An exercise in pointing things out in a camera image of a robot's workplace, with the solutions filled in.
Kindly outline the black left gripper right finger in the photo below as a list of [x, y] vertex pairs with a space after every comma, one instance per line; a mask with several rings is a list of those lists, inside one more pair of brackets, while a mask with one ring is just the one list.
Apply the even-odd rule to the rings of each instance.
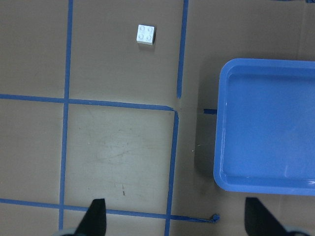
[[258, 198], [246, 197], [244, 223], [249, 236], [292, 236]]

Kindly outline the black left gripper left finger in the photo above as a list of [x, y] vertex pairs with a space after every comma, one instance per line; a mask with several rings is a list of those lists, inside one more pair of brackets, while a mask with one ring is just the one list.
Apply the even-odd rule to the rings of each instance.
[[73, 235], [104, 236], [106, 227], [105, 199], [94, 199]]

